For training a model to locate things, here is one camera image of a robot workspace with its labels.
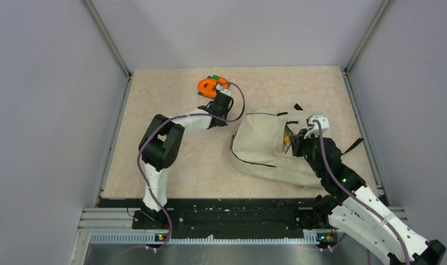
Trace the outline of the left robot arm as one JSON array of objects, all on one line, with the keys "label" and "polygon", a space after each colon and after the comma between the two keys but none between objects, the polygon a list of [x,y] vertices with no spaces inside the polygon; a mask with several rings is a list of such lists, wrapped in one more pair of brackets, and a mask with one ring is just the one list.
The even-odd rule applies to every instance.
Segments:
[{"label": "left robot arm", "polygon": [[167,204],[166,185],[169,168],[178,157],[184,136],[199,130],[226,126],[234,100],[230,92],[218,92],[207,105],[191,112],[167,117],[153,117],[139,144],[140,171],[146,181],[143,198],[145,220],[153,228],[166,223],[162,208]]}]

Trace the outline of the cream canvas backpack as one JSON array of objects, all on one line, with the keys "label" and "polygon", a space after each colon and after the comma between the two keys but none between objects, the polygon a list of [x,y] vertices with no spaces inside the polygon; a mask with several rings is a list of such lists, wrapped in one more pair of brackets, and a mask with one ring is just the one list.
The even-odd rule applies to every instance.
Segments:
[{"label": "cream canvas backpack", "polygon": [[[291,154],[291,144],[284,144],[286,136],[307,132],[307,120],[315,114],[325,114],[330,128],[319,136],[322,161],[307,162]],[[329,167],[334,176],[345,187],[365,185],[365,181],[342,161],[344,152],[333,140],[333,160],[327,161],[323,137],[333,136],[337,127],[327,113],[317,111],[260,109],[243,116],[230,143],[234,167],[244,174],[300,187],[327,189],[338,186],[327,172]]]}]

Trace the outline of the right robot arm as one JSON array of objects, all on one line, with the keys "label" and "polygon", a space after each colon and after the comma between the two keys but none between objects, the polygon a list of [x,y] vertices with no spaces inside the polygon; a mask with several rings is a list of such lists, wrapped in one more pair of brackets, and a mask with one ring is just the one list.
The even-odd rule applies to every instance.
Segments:
[{"label": "right robot arm", "polygon": [[287,136],[292,155],[302,157],[327,195],[314,199],[298,222],[305,229],[333,227],[363,245],[383,264],[440,264],[446,252],[392,212],[355,171],[342,162],[342,151],[328,137]]}]

